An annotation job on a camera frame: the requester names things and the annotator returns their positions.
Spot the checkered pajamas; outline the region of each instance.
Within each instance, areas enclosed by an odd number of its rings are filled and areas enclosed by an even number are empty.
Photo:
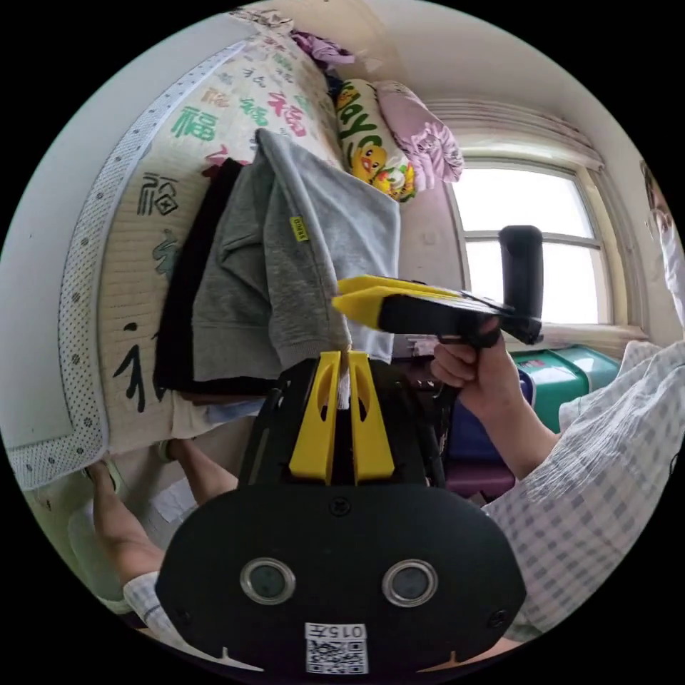
[[[507,637],[526,641],[558,625],[623,560],[669,478],[684,407],[685,342],[665,350],[631,342],[611,385],[561,407],[562,436],[544,463],[483,507],[507,536],[527,588]],[[161,641],[219,661],[183,641],[160,607],[156,580],[147,574],[124,587],[131,608]]]
[[[169,647],[174,647],[187,654],[192,654],[200,659],[207,661],[214,661],[217,664],[224,666],[232,666],[237,669],[247,669],[250,671],[262,671],[262,669],[255,666],[242,664],[240,661],[231,659],[226,652],[223,653],[222,659],[216,659],[209,656],[199,649],[189,645],[179,634],[176,628],[173,627],[168,615],[162,609],[157,593],[155,592],[155,583],[159,573],[153,571],[138,576],[123,586],[123,596],[128,602],[128,605],[140,617],[141,621],[150,629],[150,632],[164,644]]]

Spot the screw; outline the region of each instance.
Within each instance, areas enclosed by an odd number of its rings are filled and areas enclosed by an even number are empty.
[[[504,609],[500,609],[487,620],[487,627],[493,630],[501,628],[507,622],[508,617],[509,614]]]
[[[344,497],[336,497],[328,505],[328,509],[333,516],[347,516],[352,510],[352,506]]]

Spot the window sill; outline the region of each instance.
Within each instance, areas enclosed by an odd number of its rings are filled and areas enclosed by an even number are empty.
[[[542,334],[544,339],[538,345],[524,345],[506,333],[504,339],[510,352],[553,350],[569,345],[586,345],[618,361],[623,358],[626,345],[631,340],[649,339],[644,331],[637,326],[602,324],[558,325],[548,323],[542,325]]]

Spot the plastic container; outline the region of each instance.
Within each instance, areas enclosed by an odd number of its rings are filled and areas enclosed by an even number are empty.
[[[595,352],[583,345],[574,345],[565,350],[554,350],[554,354],[575,364],[587,378],[588,392],[606,387],[618,375],[621,365],[611,357]]]
[[[555,433],[559,432],[561,405],[605,387],[619,369],[617,362],[582,345],[564,350],[518,352],[512,357],[519,370],[530,376],[535,413]]]
[[[532,404],[533,384],[530,376],[519,369],[521,391]],[[452,426],[447,443],[447,456],[454,460],[469,460],[501,464],[502,458],[490,442],[483,424],[459,400],[452,412]]]

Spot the bed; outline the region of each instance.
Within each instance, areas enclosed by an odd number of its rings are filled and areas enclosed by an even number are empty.
[[[174,260],[216,168],[249,163],[257,127],[343,169],[323,74],[287,36],[255,25],[162,93],[94,181],[66,258],[59,357],[69,435],[8,450],[22,489],[212,428],[204,409],[155,387],[155,336]]]

